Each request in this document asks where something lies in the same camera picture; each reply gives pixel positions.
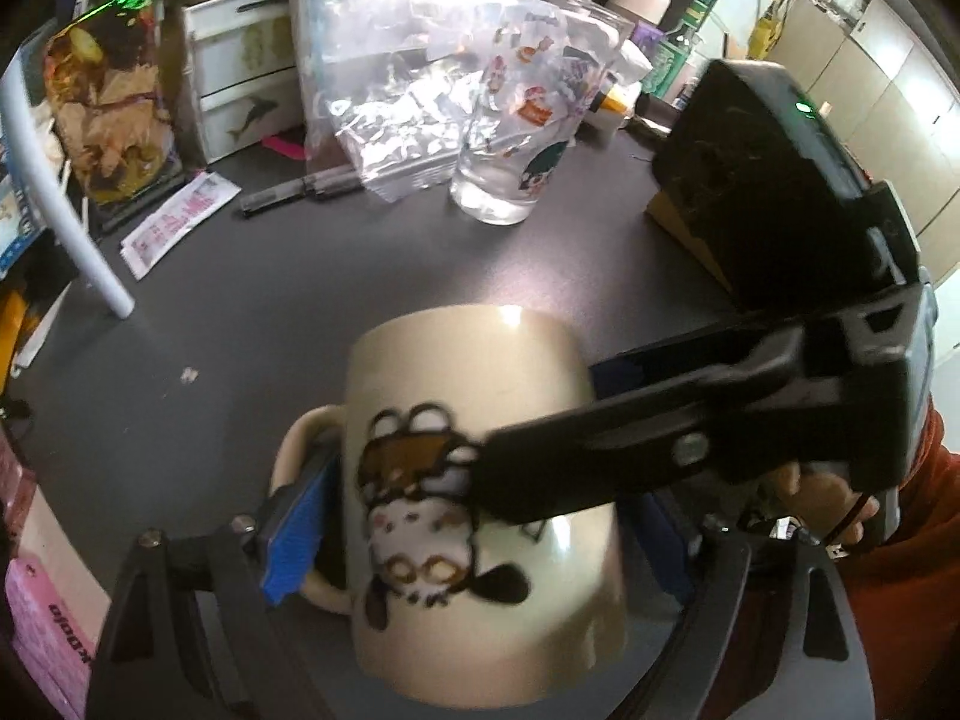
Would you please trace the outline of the person's right hand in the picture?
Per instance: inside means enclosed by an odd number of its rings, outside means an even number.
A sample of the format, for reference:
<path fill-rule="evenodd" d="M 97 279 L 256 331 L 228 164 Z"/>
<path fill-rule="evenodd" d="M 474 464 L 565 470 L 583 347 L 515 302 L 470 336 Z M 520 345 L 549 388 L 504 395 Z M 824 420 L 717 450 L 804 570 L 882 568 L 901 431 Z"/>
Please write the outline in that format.
<path fill-rule="evenodd" d="M 807 472 L 791 461 L 765 476 L 773 496 L 823 544 L 851 546 L 864 538 L 864 523 L 877 515 L 874 496 L 855 493 L 835 473 Z"/>

